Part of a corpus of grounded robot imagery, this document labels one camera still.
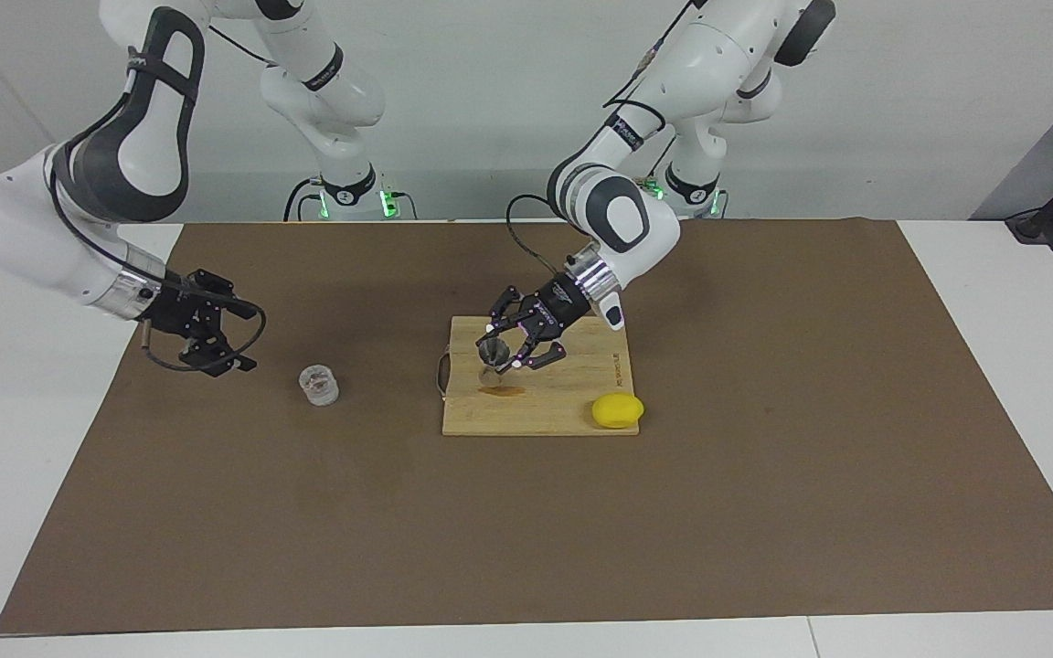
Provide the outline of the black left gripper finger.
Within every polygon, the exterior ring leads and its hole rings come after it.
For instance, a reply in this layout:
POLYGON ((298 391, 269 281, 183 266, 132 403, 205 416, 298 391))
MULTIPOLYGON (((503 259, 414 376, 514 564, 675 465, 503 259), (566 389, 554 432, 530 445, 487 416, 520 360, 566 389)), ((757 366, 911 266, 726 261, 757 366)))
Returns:
POLYGON ((534 315, 535 295, 522 294, 515 286, 509 286, 497 297, 490 308, 486 334, 497 336, 510 330, 522 330, 526 336, 534 333, 531 317, 534 315))
POLYGON ((526 333, 526 338, 510 359, 510 368, 539 370, 563 361, 568 351, 559 341, 559 334, 526 333))

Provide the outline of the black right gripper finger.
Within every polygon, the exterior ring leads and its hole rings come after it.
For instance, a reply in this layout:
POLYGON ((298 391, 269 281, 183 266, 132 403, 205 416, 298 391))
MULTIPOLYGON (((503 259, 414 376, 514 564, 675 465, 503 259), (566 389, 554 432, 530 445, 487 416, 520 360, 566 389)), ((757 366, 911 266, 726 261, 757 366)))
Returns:
POLYGON ((221 376, 231 368, 250 372, 258 362, 249 356, 234 356, 227 337, 221 328, 218 315, 194 317, 187 327, 185 348, 181 350, 181 363, 208 376, 221 376))
POLYGON ((234 294, 234 284, 222 276, 206 270, 196 270, 188 274, 188 282, 194 287, 210 295, 216 295, 210 302, 218 308, 234 313, 239 318, 252 318, 258 315, 258 307, 251 302, 239 299, 234 294))

